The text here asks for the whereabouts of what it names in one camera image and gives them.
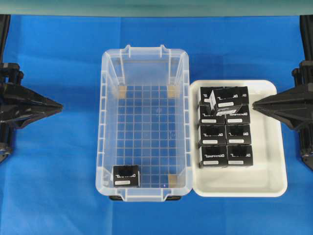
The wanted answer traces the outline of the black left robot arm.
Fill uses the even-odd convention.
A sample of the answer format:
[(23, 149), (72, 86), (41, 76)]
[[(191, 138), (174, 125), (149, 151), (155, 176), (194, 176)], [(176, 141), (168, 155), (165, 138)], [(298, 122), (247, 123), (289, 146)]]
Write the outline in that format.
[(0, 16), (0, 161), (14, 150), (15, 132), (62, 111), (63, 105), (21, 85), (24, 73), (17, 63), (4, 63), (10, 15)]

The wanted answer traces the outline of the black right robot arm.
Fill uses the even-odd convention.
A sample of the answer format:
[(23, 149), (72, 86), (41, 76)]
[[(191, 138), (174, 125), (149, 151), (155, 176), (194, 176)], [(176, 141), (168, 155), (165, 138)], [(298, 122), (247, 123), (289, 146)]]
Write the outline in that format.
[(292, 71), (295, 86), (255, 101), (252, 107), (298, 132), (301, 161), (313, 168), (313, 16), (300, 16), (305, 60)]

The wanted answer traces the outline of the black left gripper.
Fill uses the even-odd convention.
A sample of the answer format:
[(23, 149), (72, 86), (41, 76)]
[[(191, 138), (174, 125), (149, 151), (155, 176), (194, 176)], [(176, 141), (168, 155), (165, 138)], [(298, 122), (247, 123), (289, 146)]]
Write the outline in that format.
[(15, 129), (23, 129), (40, 119), (62, 111), (62, 104), (42, 96), (35, 91), (18, 85), (24, 73), (17, 63), (0, 64), (0, 101), (4, 104), (38, 105), (43, 107), (3, 107), (0, 110), (0, 123)]

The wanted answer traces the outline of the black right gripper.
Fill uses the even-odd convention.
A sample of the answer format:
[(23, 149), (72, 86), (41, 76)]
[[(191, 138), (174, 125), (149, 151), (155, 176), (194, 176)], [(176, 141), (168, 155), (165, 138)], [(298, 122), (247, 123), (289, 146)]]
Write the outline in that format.
[(261, 105), (276, 105), (276, 104), (304, 104), (313, 102), (313, 61), (302, 61), (299, 64), (299, 68), (295, 68), (292, 71), (295, 87), (284, 92), (270, 95), (255, 101), (252, 106), (253, 110), (275, 120), (280, 121), (287, 125), (291, 130), (300, 130), (309, 124), (313, 123), (313, 120), (300, 120), (284, 115), (279, 115), (269, 110), (258, 109), (255, 106)]

